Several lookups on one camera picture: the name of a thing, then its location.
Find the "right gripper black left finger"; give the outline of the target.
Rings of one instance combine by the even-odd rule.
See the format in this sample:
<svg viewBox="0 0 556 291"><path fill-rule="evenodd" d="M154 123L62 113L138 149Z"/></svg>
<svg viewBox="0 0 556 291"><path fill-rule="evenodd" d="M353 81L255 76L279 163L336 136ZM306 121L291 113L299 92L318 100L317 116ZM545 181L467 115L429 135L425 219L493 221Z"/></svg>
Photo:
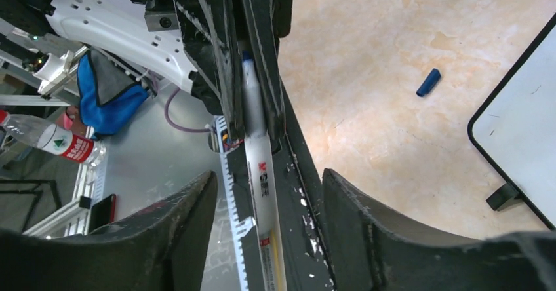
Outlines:
<svg viewBox="0 0 556 291"><path fill-rule="evenodd" d="M2 290L200 290L218 178L206 171L175 194L88 235L1 232Z"/></svg>

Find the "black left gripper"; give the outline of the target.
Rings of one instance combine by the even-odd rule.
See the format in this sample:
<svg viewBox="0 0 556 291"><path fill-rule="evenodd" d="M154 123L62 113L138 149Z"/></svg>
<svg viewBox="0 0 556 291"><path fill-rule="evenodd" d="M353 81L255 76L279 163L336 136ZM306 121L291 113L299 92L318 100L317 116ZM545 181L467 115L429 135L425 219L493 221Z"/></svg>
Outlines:
<svg viewBox="0 0 556 291"><path fill-rule="evenodd" d="M222 108L229 135L245 137L238 37L248 37L271 139L285 134L275 37L286 37L292 0L131 0L145 6L148 31L180 30L184 52Z"/></svg>

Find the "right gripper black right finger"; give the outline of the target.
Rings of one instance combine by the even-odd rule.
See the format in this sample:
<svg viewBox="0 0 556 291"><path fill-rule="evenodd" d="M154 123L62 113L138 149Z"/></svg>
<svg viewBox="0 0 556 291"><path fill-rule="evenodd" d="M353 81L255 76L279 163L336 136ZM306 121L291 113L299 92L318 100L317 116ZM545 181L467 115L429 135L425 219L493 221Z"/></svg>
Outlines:
<svg viewBox="0 0 556 291"><path fill-rule="evenodd" d="M334 170L322 177L339 290L554 290L554 232L471 239L388 207Z"/></svg>

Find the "white marker pen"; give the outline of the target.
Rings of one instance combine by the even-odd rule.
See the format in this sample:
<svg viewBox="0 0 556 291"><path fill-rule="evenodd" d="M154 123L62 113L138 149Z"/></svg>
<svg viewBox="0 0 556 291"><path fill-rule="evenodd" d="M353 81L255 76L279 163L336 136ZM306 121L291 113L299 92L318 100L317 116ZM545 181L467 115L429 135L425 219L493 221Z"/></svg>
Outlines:
<svg viewBox="0 0 556 291"><path fill-rule="evenodd" d="M266 126L262 91L254 59L242 52L243 140L256 220L265 290L286 290L287 279L281 240L271 140Z"/></svg>

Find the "white whiteboard black frame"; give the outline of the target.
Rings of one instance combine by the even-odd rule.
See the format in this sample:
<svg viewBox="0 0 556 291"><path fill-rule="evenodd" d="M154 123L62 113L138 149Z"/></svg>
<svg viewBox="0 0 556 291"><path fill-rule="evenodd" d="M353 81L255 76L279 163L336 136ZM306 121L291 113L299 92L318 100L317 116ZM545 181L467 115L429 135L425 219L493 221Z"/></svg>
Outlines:
<svg viewBox="0 0 556 291"><path fill-rule="evenodd" d="M486 202L523 201L555 229L555 18L551 17L467 125L473 146L503 178Z"/></svg>

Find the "blue marker cap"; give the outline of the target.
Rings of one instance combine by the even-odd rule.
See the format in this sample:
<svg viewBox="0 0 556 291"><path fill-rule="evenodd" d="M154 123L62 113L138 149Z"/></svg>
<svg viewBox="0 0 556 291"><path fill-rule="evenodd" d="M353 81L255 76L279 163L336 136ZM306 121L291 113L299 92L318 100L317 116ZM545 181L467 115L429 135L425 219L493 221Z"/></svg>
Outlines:
<svg viewBox="0 0 556 291"><path fill-rule="evenodd" d="M416 91L419 97L427 96L441 80L441 72L433 68Z"/></svg>

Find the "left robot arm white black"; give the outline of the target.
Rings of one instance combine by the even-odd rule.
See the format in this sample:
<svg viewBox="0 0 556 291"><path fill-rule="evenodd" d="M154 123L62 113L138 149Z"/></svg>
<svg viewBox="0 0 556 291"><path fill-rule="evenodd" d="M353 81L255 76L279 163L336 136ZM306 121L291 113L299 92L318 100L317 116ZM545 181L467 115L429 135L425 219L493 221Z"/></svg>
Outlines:
<svg viewBox="0 0 556 291"><path fill-rule="evenodd" d="M277 57L291 29L292 0L1 0L1 17L33 35L104 49L186 91L200 85L234 138L247 134L241 62L248 51L266 130L273 139L285 133Z"/></svg>

